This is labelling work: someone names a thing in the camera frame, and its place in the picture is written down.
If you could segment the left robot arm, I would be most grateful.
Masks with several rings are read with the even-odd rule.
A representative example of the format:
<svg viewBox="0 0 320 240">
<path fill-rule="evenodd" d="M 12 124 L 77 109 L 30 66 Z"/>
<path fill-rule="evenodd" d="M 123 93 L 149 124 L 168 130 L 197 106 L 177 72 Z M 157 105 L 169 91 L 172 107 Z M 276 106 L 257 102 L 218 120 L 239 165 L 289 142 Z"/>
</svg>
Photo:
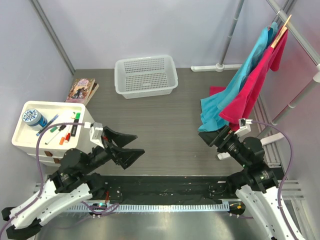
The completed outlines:
<svg viewBox="0 0 320 240">
<path fill-rule="evenodd" d="M 1 232 L 6 232 L 8 239 L 27 240 L 69 207 L 102 199 L 107 185 L 95 170 L 108 161 L 125 170 L 145 153 L 144 149 L 125 147 L 137 139 L 136 135 L 120 133 L 97 122 L 85 122 L 82 126 L 89 129 L 89 138 L 95 147 L 89 153 L 68 149 L 58 170 L 41 181 L 33 196 L 19 206 L 1 211 L 6 222 Z"/>
</svg>

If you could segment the blue t shirt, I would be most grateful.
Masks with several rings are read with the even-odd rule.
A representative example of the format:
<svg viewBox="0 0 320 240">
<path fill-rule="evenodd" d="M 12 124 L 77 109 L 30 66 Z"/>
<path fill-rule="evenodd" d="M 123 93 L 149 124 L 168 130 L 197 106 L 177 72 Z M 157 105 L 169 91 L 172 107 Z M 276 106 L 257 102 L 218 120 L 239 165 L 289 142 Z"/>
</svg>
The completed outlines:
<svg viewBox="0 0 320 240">
<path fill-rule="evenodd" d="M 231 79 L 227 87 L 209 97 L 200 100 L 202 125 L 199 132 L 211 132 L 228 125 L 219 114 L 229 105 L 243 88 L 249 74 L 257 66 L 267 47 L 278 33 L 278 24 L 272 22 L 270 26 L 263 28 L 253 49 Z"/>
</svg>

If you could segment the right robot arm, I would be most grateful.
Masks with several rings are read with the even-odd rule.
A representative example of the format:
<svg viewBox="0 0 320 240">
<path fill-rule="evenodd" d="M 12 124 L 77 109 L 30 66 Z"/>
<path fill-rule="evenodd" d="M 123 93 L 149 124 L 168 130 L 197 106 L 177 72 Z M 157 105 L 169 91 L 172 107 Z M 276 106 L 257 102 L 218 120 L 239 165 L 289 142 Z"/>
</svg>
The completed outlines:
<svg viewBox="0 0 320 240">
<path fill-rule="evenodd" d="M 262 240 L 302 240 L 282 196 L 283 183 L 264 160 L 261 140 L 248 136 L 243 141 L 227 125 L 216 131 L 199 132 L 207 146 L 228 153 L 242 171 L 229 175 L 226 193 L 238 197 L 259 227 Z"/>
</svg>

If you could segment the wooden hanger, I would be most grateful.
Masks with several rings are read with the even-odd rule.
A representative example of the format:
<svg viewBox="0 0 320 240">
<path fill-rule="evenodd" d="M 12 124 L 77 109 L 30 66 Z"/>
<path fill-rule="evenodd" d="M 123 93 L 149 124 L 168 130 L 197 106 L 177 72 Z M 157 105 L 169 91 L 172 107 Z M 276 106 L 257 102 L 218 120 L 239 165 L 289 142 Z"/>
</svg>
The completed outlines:
<svg viewBox="0 0 320 240">
<path fill-rule="evenodd" d="M 277 46 L 277 44 L 281 40 L 282 36 L 287 32 L 287 30 L 288 30 L 287 24 L 290 21 L 291 17 L 292 17 L 292 15 L 290 14 L 289 17 L 287 18 L 286 22 L 283 24 L 282 28 L 280 29 L 279 33 L 277 34 L 277 36 L 275 37 L 275 39 L 271 43 L 270 47 L 272 49 L 274 49 Z"/>
</svg>

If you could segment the pink t shirt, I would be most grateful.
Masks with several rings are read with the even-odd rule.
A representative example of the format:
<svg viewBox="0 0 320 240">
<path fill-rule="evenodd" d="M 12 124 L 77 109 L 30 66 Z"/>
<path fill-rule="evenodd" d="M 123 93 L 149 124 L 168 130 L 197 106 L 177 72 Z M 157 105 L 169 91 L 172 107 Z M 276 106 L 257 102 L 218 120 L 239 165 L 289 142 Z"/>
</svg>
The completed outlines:
<svg viewBox="0 0 320 240">
<path fill-rule="evenodd" d="M 229 126 L 232 130 L 236 131 L 239 129 L 239 119 L 248 118 L 250 116 L 258 96 L 260 95 L 268 71 L 272 70 L 273 72 L 276 72 L 279 70 L 287 39 L 288 30 L 282 36 L 274 49 L 270 47 L 273 41 L 270 43 L 270 45 L 264 51 L 263 56 L 258 62 L 257 66 L 248 75 L 239 94 L 219 114 L 222 119 L 228 121 L 228 125 L 225 126 Z M 226 87 L 211 86 L 210 96 L 224 90 L 225 88 Z"/>
</svg>

